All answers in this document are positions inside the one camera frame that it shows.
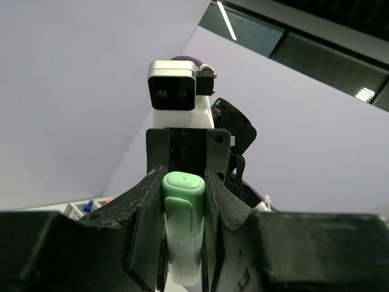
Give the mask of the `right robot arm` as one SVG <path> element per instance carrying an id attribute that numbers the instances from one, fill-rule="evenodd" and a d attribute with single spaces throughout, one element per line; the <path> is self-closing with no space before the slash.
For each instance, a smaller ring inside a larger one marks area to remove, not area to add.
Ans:
<path id="1" fill-rule="evenodd" d="M 256 139 L 256 129 L 248 118 L 220 98 L 211 106 L 215 133 L 189 128 L 149 129 L 146 132 L 148 170 L 167 166 L 169 172 L 185 172 L 204 177 L 206 169 L 220 176 L 226 188 L 252 208 L 276 212 L 269 196 L 261 196 L 243 180 L 244 152 Z"/>

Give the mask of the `green highlighter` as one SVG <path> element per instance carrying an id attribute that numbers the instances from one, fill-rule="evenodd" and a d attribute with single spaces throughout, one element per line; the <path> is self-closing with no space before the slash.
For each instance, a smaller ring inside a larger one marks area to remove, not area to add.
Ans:
<path id="1" fill-rule="evenodd" d="M 168 261 L 174 283 L 191 287 L 200 280 L 203 225 L 191 225 L 191 214 L 177 211 L 166 219 Z"/>

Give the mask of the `blue cap clear bottle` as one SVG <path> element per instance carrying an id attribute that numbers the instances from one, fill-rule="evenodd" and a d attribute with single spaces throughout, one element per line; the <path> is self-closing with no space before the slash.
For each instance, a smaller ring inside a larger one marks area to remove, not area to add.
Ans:
<path id="1" fill-rule="evenodd" d="M 93 211 L 94 208 L 94 200 L 89 200 L 83 207 L 83 213 L 88 214 Z"/>

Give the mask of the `green highlighter cap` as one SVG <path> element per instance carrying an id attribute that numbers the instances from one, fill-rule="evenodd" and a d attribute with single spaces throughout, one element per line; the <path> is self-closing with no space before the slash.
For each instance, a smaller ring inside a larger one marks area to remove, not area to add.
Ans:
<path id="1" fill-rule="evenodd" d="M 162 180 L 168 238 L 189 245 L 202 232 L 205 181 L 198 175 L 170 172 Z"/>

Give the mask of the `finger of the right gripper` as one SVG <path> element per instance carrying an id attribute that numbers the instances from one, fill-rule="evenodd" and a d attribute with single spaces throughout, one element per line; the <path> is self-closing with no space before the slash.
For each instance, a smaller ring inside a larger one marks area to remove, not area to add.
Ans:
<path id="1" fill-rule="evenodd" d="M 206 170 L 225 181 L 229 169 L 231 134 L 224 129 L 207 130 Z"/>
<path id="2" fill-rule="evenodd" d="M 159 166 L 168 170 L 170 154 L 170 130 L 151 128 L 146 131 L 146 167 L 147 172 Z"/>

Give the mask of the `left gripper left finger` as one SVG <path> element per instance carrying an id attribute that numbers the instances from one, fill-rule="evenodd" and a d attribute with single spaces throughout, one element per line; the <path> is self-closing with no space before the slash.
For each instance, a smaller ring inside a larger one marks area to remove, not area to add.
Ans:
<path id="1" fill-rule="evenodd" d="M 2 291 L 163 291 L 161 166 L 110 203 L 72 220 L 1 213 Z"/>

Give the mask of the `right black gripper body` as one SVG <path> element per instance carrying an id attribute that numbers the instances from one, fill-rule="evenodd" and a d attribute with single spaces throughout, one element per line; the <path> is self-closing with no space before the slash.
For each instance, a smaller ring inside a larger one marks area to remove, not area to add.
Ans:
<path id="1" fill-rule="evenodd" d="M 163 128 L 170 130 L 168 172 L 185 172 L 204 177 L 207 130 L 200 128 Z"/>

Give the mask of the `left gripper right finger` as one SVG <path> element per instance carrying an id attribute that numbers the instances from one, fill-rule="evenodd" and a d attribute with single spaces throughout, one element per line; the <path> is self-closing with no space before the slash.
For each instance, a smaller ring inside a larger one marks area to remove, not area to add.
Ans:
<path id="1" fill-rule="evenodd" d="M 383 217 L 262 212 L 216 173 L 205 181 L 205 291 L 388 290 Z"/>

